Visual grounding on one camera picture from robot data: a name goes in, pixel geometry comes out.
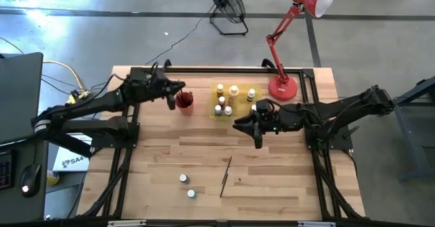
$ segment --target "keyboard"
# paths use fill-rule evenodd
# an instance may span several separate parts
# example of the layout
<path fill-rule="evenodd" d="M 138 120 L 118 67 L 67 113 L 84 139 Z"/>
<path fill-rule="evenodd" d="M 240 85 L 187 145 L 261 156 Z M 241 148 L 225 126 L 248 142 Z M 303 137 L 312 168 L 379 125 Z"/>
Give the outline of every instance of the keyboard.
<path fill-rule="evenodd" d="M 11 188 L 12 179 L 12 151 L 0 152 L 0 190 Z"/>

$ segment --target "chopstick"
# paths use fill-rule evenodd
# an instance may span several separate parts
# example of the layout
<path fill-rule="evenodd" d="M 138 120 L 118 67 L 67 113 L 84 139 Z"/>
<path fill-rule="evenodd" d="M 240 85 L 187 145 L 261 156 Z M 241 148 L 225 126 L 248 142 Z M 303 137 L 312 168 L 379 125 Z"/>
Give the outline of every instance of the chopstick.
<path fill-rule="evenodd" d="M 222 180 L 222 190 L 220 191 L 219 198 L 222 198 L 222 194 L 224 193 L 226 179 L 228 179 L 228 170 L 230 169 L 231 159 L 232 159 L 232 156 L 230 157 L 230 160 L 228 161 L 228 166 L 226 166 L 225 175 L 224 175 L 224 178 Z"/>

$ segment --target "black fan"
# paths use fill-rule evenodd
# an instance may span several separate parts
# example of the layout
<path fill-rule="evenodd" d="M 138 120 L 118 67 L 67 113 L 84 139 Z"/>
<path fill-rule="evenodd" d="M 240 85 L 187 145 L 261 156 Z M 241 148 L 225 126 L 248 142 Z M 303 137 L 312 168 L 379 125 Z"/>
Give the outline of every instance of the black fan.
<path fill-rule="evenodd" d="M 213 0 L 216 5 L 215 10 L 210 16 L 210 24 L 212 24 L 221 35 L 245 35 L 248 32 L 245 24 L 245 6 L 242 0 Z M 223 33 L 213 22 L 213 17 L 216 15 L 216 10 L 219 9 L 225 17 L 232 23 L 243 23 L 246 31 L 243 33 Z"/>

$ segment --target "small bottle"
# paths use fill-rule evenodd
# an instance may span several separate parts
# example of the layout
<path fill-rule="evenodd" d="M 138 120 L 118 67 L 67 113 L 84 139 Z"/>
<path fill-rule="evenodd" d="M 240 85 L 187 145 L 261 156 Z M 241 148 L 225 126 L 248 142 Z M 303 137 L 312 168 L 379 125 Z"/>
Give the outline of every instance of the small bottle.
<path fill-rule="evenodd" d="M 231 113 L 232 113 L 231 107 L 225 107 L 224 113 L 225 113 L 225 116 L 231 116 Z"/>
<path fill-rule="evenodd" d="M 216 94 L 217 94 L 217 97 L 224 96 L 224 86 L 222 84 L 217 85 Z"/>
<path fill-rule="evenodd" d="M 247 102 L 252 102 L 255 96 L 256 96 L 256 90 L 251 88 L 247 93 L 247 98 L 246 98 Z"/>
<path fill-rule="evenodd" d="M 189 183 L 189 177 L 187 175 L 185 175 L 185 174 L 180 175 L 179 176 L 179 180 L 183 184 L 188 184 Z"/>
<path fill-rule="evenodd" d="M 59 174 L 57 172 L 47 170 L 47 186 L 55 186 L 59 182 Z"/>
<path fill-rule="evenodd" d="M 220 116 L 222 114 L 222 107 L 220 105 L 215 106 L 215 116 Z"/>
<path fill-rule="evenodd" d="M 225 97 L 219 97 L 219 105 L 222 109 L 225 107 Z"/>
<path fill-rule="evenodd" d="M 189 198 L 196 198 L 196 192 L 194 190 L 188 190 L 188 196 Z"/>
<path fill-rule="evenodd" d="M 233 85 L 230 87 L 230 89 L 228 91 L 230 93 L 230 97 L 228 98 L 228 105 L 233 106 L 237 95 L 239 95 L 239 88 L 237 88 L 237 86 Z"/>

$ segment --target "lamp arm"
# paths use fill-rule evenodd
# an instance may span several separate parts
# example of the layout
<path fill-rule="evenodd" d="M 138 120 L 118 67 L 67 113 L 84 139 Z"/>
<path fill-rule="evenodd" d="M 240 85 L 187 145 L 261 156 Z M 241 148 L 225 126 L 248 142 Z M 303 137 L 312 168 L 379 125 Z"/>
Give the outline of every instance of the lamp arm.
<path fill-rule="evenodd" d="M 279 23 L 278 27 L 275 29 L 272 35 L 267 35 L 266 41 L 269 45 L 269 48 L 272 52 L 273 60 L 275 61 L 275 65 L 278 68 L 278 73 L 280 77 L 280 82 L 287 83 L 288 82 L 288 76 L 285 74 L 284 68 L 279 62 L 277 51 L 275 50 L 275 44 L 277 43 L 279 37 L 287 30 L 287 27 L 290 25 L 290 23 L 295 19 L 297 16 L 300 15 L 300 13 L 303 11 L 303 8 L 299 5 L 293 5 L 290 7 L 287 14 L 284 16 L 283 20 Z"/>

